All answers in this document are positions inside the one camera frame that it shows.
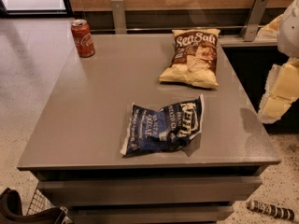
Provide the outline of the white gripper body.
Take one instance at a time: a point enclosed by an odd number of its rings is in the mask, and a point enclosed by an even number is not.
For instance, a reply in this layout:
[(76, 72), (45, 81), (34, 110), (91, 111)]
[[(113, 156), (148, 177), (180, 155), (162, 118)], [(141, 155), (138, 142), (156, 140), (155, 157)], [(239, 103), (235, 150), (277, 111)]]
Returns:
[(281, 17), (278, 50), (290, 58), (299, 58), (299, 0), (293, 0)]

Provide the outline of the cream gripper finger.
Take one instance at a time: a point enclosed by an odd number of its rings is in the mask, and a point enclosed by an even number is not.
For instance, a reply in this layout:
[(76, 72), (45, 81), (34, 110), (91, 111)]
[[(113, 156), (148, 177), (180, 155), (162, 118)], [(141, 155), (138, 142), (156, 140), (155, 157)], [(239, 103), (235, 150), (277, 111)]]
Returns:
[(299, 59), (289, 59), (283, 65), (274, 64), (264, 88), (258, 118), (264, 124), (272, 124), (299, 99)]
[(282, 14), (271, 20), (268, 24), (262, 27), (257, 36), (258, 37), (276, 37), (278, 34), (278, 27), (281, 21)]

